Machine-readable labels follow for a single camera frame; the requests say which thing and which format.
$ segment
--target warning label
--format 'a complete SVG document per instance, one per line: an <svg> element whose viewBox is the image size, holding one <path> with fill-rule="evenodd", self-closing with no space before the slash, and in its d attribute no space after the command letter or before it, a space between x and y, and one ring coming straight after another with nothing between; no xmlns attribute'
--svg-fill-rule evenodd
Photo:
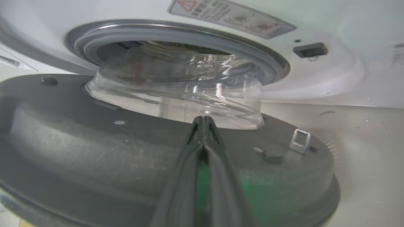
<svg viewBox="0 0 404 227"><path fill-rule="evenodd" d="M266 39L296 28L285 21L226 0L174 0L169 12L232 27Z"/></svg>
<svg viewBox="0 0 404 227"><path fill-rule="evenodd" d="M390 68L404 67L404 43L388 46Z"/></svg>

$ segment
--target washing machine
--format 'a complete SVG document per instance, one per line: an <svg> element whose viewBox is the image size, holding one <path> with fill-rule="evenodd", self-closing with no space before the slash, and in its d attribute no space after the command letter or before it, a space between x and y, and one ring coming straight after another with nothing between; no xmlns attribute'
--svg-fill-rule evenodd
<svg viewBox="0 0 404 227"><path fill-rule="evenodd" d="M0 42L27 67L83 75L125 42L204 46L272 70L266 101L402 108L403 9L400 0L6 0Z"/></svg>
<svg viewBox="0 0 404 227"><path fill-rule="evenodd" d="M321 226L331 150L261 101L404 108L403 10L3 0L0 61L44 74L0 83L0 201L44 227Z"/></svg>

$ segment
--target scratch mark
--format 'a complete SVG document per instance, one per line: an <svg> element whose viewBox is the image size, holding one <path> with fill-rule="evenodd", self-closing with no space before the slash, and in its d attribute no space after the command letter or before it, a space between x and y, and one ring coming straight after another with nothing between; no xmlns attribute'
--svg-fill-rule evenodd
<svg viewBox="0 0 404 227"><path fill-rule="evenodd" d="M98 155L98 157L96 157L93 162L92 165L95 165L96 163L98 163L99 160L101 160L101 158L103 158L105 155L107 155L108 151L104 151L101 154Z"/></svg>
<svg viewBox="0 0 404 227"><path fill-rule="evenodd" d="M84 143L80 144L79 148L77 149L77 151L81 151L81 149L83 148Z"/></svg>
<svg viewBox="0 0 404 227"><path fill-rule="evenodd" d="M334 114L334 113L335 113L335 111L333 111L333 110L328 110L328 111L325 111L325 112L320 113L320 116L323 116L324 114Z"/></svg>
<svg viewBox="0 0 404 227"><path fill-rule="evenodd" d="M326 95L331 94L331 93L333 93L334 91L335 91L335 90L332 90L332 91L326 93Z"/></svg>

